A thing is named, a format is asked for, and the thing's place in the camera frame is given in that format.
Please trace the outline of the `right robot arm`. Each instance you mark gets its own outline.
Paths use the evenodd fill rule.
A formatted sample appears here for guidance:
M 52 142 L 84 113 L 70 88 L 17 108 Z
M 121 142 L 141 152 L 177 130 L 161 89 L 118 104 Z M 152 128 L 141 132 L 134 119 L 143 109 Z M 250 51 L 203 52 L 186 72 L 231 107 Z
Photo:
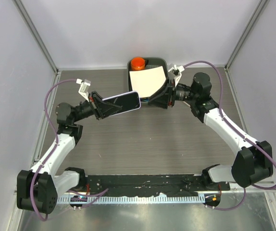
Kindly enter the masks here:
M 217 164 L 202 171 L 203 188 L 212 190 L 223 181 L 247 188 L 272 176 L 271 145 L 252 138 L 227 117 L 211 97 L 211 88 L 210 77 L 203 72 L 194 75 L 191 86 L 167 80 L 149 97 L 148 104 L 166 109 L 176 101 L 187 103 L 193 115 L 215 131 L 236 154 L 232 166 Z

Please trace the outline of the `phone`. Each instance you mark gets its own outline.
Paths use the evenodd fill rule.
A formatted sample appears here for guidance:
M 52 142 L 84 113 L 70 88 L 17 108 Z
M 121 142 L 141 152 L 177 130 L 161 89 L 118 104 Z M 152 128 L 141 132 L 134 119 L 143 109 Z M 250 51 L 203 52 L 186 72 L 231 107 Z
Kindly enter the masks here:
M 106 103 L 112 103 L 121 107 L 117 112 L 113 112 L 111 116 L 124 114 L 137 110 L 141 107 L 140 97 L 137 91 L 129 91 L 115 96 L 103 99 Z

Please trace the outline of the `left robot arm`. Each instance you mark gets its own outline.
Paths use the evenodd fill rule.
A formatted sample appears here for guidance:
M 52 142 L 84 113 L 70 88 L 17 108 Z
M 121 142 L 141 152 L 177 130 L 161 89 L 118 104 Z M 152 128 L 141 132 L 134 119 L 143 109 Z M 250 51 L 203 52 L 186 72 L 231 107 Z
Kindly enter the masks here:
M 122 109 L 121 95 L 104 99 L 95 91 L 77 106 L 60 103 L 55 110 L 58 124 L 55 140 L 30 170 L 22 170 L 17 176 L 17 207 L 34 211 L 39 216 L 48 215 L 54 210 L 58 197 L 65 192 L 71 188 L 76 192 L 83 191 L 87 185 L 84 170 L 70 167 L 60 176 L 55 176 L 61 163 L 81 139 L 83 127 L 76 122 L 90 116 L 104 119 Z

